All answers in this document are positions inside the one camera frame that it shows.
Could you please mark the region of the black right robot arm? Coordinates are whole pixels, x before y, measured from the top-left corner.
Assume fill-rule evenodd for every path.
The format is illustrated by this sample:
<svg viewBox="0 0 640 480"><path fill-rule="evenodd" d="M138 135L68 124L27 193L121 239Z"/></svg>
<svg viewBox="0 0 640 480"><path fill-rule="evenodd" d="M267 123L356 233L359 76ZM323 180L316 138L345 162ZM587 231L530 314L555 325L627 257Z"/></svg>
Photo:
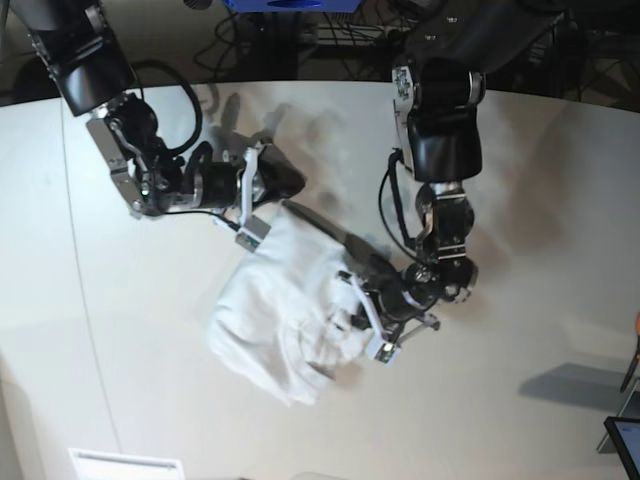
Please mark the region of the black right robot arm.
<svg viewBox="0 0 640 480"><path fill-rule="evenodd" d="M130 63L99 1L5 1L26 28L71 113L89 115L86 127L132 215L157 218L198 213L221 218L294 197L305 187L294 166L267 154L261 139L238 157L217 161L201 139L204 114L195 90L174 68L158 60ZM180 145L159 136L155 111L135 95L141 69L168 74L194 111L194 130Z"/></svg>

